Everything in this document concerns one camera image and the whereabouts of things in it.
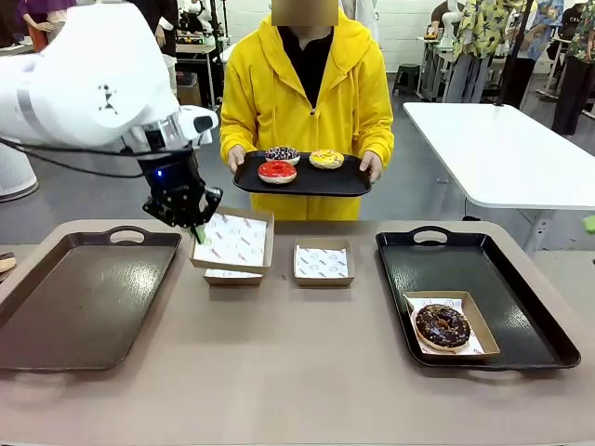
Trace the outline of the person's left hand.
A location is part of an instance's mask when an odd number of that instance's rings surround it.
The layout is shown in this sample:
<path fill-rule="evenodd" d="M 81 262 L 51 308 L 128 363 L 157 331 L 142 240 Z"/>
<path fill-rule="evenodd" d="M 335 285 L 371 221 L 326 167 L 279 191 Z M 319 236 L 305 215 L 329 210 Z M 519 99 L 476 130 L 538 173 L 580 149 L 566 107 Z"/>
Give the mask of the person's left hand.
<path fill-rule="evenodd" d="M 360 170 L 368 174 L 371 183 L 375 183 L 381 178 L 384 165 L 376 153 L 365 151 L 360 163 Z"/>

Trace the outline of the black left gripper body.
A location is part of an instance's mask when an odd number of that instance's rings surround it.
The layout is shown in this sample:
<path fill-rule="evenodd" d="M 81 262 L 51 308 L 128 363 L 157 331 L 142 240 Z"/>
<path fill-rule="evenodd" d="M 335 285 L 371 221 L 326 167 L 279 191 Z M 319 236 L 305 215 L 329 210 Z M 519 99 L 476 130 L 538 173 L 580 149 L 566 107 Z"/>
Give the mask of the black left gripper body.
<path fill-rule="evenodd" d="M 149 196 L 171 195 L 181 199 L 187 206 L 187 227 L 192 227 L 193 216 L 205 191 L 205 182 L 198 173 L 192 151 L 139 160 L 139 167 L 150 187 Z"/>

